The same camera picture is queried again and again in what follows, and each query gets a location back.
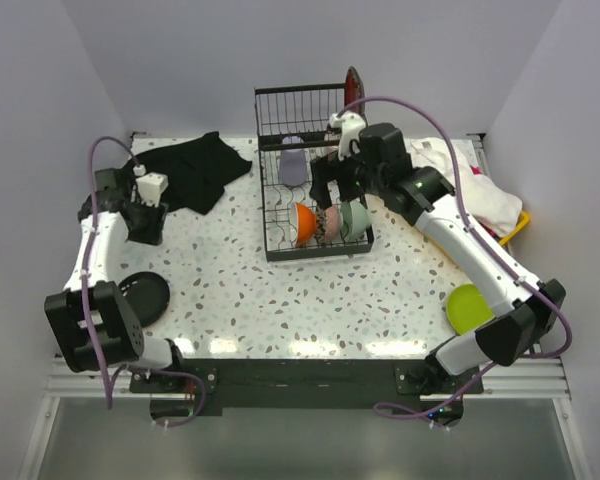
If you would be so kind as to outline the leaf patterned bowl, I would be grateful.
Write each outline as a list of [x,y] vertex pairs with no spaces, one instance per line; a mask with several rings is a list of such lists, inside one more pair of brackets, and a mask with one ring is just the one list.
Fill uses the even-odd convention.
[[325,245],[334,241],[342,228],[342,216],[337,206],[332,205],[326,209],[316,208],[316,231],[314,237],[316,241]]

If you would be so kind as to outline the white pink bowl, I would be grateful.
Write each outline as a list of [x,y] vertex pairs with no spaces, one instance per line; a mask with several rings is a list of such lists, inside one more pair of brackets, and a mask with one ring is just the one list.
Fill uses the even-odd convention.
[[317,230],[317,217],[306,205],[294,202],[289,208],[290,241],[293,247],[307,244]]

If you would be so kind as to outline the lavender plastic cup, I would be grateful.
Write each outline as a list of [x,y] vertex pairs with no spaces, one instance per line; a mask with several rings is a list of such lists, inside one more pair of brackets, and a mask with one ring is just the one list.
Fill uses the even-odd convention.
[[279,153],[278,174],[282,184],[301,186],[308,177],[304,141],[299,136],[287,136],[282,140],[284,148]]

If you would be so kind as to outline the celadon green bowl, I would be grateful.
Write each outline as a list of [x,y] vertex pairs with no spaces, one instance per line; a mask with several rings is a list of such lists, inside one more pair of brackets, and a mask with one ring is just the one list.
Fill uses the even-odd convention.
[[340,206],[342,226],[340,234],[345,242],[359,240],[372,225],[368,208],[360,201],[345,201]]

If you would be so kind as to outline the black wire dish rack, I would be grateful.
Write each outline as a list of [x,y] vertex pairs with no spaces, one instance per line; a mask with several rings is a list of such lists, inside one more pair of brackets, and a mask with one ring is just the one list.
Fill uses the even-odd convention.
[[[352,256],[372,249],[374,231],[371,228],[353,242],[345,242],[340,235],[325,245],[314,238],[301,247],[293,247],[290,241],[292,204],[302,203],[312,211],[317,207],[310,197],[310,161],[337,151],[339,136],[328,132],[328,123],[330,115],[345,106],[344,87],[343,83],[326,83],[254,90],[264,250],[270,262]],[[284,148],[282,140],[293,135],[304,141],[307,161],[307,180],[298,187],[282,184],[278,174],[279,153]]]

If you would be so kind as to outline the red floral plate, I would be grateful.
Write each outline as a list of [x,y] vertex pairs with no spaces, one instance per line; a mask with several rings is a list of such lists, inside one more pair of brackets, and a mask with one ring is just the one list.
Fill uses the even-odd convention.
[[349,104],[365,97],[363,81],[354,66],[350,66],[345,77],[344,87],[344,105]]

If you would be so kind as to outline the lime green plate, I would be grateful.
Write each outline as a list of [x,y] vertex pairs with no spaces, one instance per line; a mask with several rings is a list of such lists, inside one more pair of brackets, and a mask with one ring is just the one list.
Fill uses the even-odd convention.
[[494,313],[473,284],[455,288],[449,295],[446,314],[458,335],[468,333],[494,318]]

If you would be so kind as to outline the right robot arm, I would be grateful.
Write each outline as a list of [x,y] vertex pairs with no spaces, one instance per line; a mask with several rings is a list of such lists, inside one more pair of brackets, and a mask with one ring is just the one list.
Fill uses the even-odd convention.
[[341,201],[374,195],[440,247],[468,276],[493,317],[456,335],[426,358],[428,386],[449,392],[461,374],[486,362],[510,366],[553,327],[566,291],[542,281],[515,261],[459,203],[460,183],[433,167],[415,167],[401,131],[390,123],[368,125],[357,114],[334,116],[338,151],[311,163],[311,198],[331,204],[329,185]]

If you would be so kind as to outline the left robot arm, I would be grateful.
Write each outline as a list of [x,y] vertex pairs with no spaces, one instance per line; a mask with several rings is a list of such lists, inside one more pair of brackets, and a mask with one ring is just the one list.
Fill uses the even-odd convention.
[[157,246],[168,206],[161,201],[167,176],[110,168],[91,180],[78,211],[81,243],[62,291],[46,297],[44,311],[68,367],[76,372],[129,364],[153,369],[165,392],[187,380],[182,354],[170,339],[151,339],[119,287],[119,257],[129,242]]

